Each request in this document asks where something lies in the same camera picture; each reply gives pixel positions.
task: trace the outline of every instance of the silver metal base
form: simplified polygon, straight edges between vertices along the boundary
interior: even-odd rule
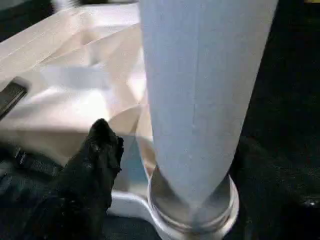
[[[234,225],[239,212],[239,196],[236,186],[230,178],[230,201],[228,215],[223,221],[213,222],[215,228],[207,230],[184,231],[170,224],[158,213],[150,201],[148,194],[154,162],[144,162],[139,153],[136,139],[124,136],[125,148],[130,151],[123,157],[122,172],[117,177],[112,191],[112,205],[108,214],[120,217],[140,218],[151,223],[163,240],[219,240],[222,239]]]

